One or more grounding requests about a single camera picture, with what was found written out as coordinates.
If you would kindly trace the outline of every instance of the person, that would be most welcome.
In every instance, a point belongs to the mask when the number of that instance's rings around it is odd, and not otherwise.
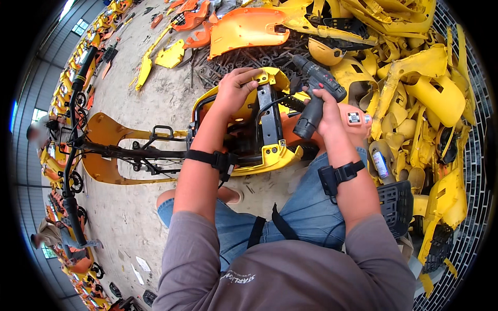
[[[41,243],[45,244],[45,247],[50,248],[54,251],[57,258],[61,259],[65,264],[75,264],[76,261],[83,259],[87,256],[86,250],[81,250],[77,252],[71,252],[69,247],[74,247],[77,249],[83,249],[85,247],[95,246],[99,248],[104,248],[100,240],[87,240],[87,243],[80,245],[77,241],[73,240],[69,229],[60,221],[54,222],[48,217],[45,217],[40,225],[36,234],[31,235],[31,244],[34,248],[40,248]],[[69,261],[62,257],[59,252],[54,248],[55,245],[61,245],[63,247],[66,256]]]
[[[227,122],[258,86],[252,78],[259,73],[239,68],[223,77],[191,149],[222,150]],[[176,189],[157,200],[169,234],[154,311],[412,309],[415,277],[381,214],[367,169],[338,185],[337,204],[324,194],[319,168],[366,164],[367,152],[351,143],[335,99],[323,89],[313,93],[324,100],[317,132],[325,148],[279,214],[296,237],[286,239],[288,232],[277,228],[281,221],[272,220],[250,246],[256,217],[226,205],[240,201],[240,194],[217,190],[219,171],[186,159]]]
[[[78,137],[83,132],[78,129]],[[36,147],[38,158],[48,144],[53,141],[57,146],[71,140],[71,129],[66,123],[66,118],[58,115],[44,115],[33,122],[26,132],[26,138]]]

